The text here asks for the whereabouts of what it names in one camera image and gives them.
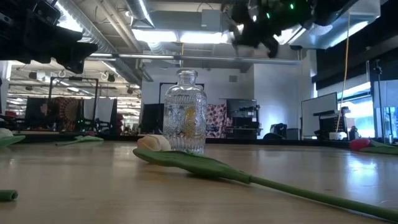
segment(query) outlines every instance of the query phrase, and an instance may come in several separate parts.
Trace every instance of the ribbed glass jar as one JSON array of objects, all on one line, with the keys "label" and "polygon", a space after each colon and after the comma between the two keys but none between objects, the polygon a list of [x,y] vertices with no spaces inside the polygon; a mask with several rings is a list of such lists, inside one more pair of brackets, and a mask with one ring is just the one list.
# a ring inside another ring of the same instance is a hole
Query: ribbed glass jar
[{"label": "ribbed glass jar", "polygon": [[165,95],[163,135],[173,150],[204,153],[207,96],[195,86],[196,71],[181,69],[177,75],[177,85]]}]

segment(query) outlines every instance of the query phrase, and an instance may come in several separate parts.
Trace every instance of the patterned tapestry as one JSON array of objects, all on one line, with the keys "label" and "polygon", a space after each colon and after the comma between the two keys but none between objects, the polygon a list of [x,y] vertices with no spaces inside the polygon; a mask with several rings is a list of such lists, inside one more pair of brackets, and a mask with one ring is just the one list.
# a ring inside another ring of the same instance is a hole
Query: patterned tapestry
[{"label": "patterned tapestry", "polygon": [[223,128],[226,121],[226,103],[222,105],[207,105],[206,137],[223,138]]}]

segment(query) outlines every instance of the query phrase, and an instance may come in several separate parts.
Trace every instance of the equipment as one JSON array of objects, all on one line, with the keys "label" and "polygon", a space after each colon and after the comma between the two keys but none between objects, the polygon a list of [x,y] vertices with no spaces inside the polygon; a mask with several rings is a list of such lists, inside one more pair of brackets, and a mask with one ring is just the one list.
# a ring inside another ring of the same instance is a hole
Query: equipment
[{"label": "equipment", "polygon": [[0,3],[0,60],[50,63],[82,73],[84,61],[98,47],[78,42],[83,33],[57,26],[57,0],[2,0]]},{"label": "equipment", "polygon": [[246,3],[237,3],[232,10],[232,20],[235,25],[229,30],[234,34],[233,45],[246,45],[257,48],[264,44],[270,52],[268,56],[277,55],[279,43],[273,38],[281,35],[282,30],[300,24],[305,29],[313,24],[327,26],[339,18],[358,0],[257,0],[258,15],[256,19],[250,16]]}]

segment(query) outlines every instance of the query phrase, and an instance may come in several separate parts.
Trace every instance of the table surface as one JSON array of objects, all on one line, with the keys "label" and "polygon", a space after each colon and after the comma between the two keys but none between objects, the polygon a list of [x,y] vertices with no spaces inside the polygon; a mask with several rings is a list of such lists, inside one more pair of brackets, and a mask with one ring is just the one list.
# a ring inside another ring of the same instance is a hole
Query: table surface
[{"label": "table surface", "polygon": [[[256,184],[150,165],[134,142],[0,149],[0,223],[383,223]],[[206,155],[304,189],[398,209],[396,156],[325,147],[214,144]]]}]

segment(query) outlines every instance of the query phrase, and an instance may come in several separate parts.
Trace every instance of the ceiling duct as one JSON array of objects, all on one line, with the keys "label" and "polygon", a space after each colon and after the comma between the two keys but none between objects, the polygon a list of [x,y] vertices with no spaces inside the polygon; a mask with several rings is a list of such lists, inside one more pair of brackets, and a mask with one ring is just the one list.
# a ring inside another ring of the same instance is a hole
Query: ceiling duct
[{"label": "ceiling duct", "polygon": [[282,31],[277,38],[281,43],[299,45],[308,49],[327,49],[347,38],[348,13],[350,14],[349,35],[360,31],[381,15],[380,0],[359,0],[341,17],[328,26],[314,25],[305,30],[300,25]]},{"label": "ceiling duct", "polygon": [[[58,0],[56,7],[61,11],[63,20],[60,26],[69,27],[72,24],[76,29],[80,28],[87,37],[86,41],[96,44],[100,53],[116,53],[116,49],[105,39],[102,33],[86,17],[72,0]],[[117,58],[115,61],[107,62],[115,67],[118,73],[129,83],[141,85],[142,78],[136,74],[123,60]]]},{"label": "ceiling duct", "polygon": [[151,28],[155,28],[152,19],[149,17],[149,12],[146,6],[146,0],[126,0],[127,8],[129,9],[131,16],[134,18],[132,26],[142,26],[146,24]]},{"label": "ceiling duct", "polygon": [[148,47],[153,54],[166,54],[166,50],[163,47],[163,44],[160,42],[148,43]]}]

